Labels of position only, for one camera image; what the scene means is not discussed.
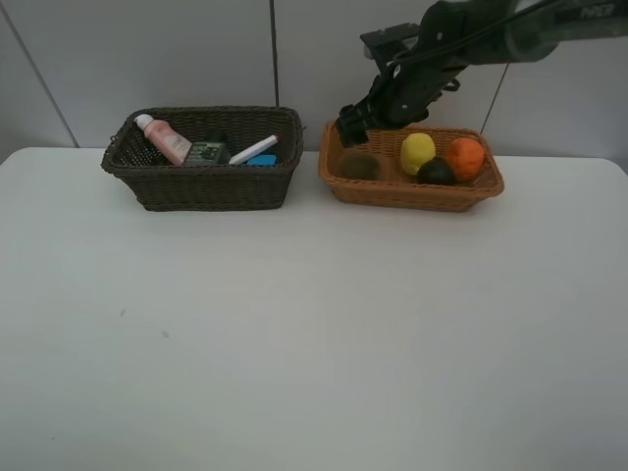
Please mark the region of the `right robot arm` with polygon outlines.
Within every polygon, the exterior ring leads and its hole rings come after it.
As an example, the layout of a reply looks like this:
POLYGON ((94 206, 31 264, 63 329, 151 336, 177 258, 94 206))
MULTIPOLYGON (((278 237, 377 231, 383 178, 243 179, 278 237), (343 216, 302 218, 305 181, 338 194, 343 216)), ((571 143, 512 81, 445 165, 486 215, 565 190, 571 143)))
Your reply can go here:
POLYGON ((340 110, 336 128, 346 147, 371 130, 399 130, 429 116, 429 107, 459 86, 470 66, 534 63, 559 43, 621 37, 624 1, 439 1, 420 23, 362 34, 379 69, 368 93, 340 110))

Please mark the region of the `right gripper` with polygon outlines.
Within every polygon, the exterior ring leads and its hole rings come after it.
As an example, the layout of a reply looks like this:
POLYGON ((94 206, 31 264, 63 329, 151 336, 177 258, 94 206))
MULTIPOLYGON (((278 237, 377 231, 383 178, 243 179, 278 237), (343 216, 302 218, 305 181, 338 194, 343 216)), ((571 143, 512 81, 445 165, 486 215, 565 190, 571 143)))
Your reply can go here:
POLYGON ((335 127, 343 147, 366 143, 367 130, 400 129, 429 115, 428 107, 445 91, 459 88, 460 64, 397 62, 379 74, 367 95, 340 111, 335 127))

